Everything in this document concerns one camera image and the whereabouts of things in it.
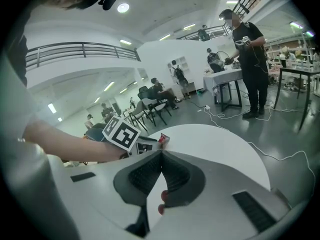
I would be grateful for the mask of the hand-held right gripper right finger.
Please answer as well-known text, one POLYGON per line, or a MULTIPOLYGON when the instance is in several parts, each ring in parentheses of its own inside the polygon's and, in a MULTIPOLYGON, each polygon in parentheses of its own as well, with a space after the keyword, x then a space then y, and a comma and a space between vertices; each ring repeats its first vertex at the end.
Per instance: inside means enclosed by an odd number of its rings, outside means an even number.
POLYGON ((187 154, 164 151, 168 196, 152 240, 276 240, 293 211, 240 171, 187 154))

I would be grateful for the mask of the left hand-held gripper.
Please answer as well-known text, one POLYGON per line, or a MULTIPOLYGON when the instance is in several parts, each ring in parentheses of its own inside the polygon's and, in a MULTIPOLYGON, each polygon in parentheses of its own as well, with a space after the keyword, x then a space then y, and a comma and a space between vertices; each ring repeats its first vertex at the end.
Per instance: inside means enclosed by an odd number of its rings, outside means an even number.
POLYGON ((113 116, 102 130, 102 142, 121 148, 125 153, 121 158, 141 155, 160 149, 160 143, 141 135, 141 131, 117 116, 113 116))

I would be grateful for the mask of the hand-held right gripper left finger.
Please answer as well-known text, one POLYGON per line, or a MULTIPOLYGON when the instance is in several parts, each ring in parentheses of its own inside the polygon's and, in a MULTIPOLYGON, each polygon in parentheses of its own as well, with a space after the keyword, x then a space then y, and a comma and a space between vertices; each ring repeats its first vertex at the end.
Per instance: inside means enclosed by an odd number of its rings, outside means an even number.
POLYGON ((113 162, 64 167, 48 155, 55 186, 72 218, 79 237, 132 237, 127 227, 138 222, 141 208, 126 203, 114 188, 114 177, 122 169, 160 154, 150 151, 113 162))

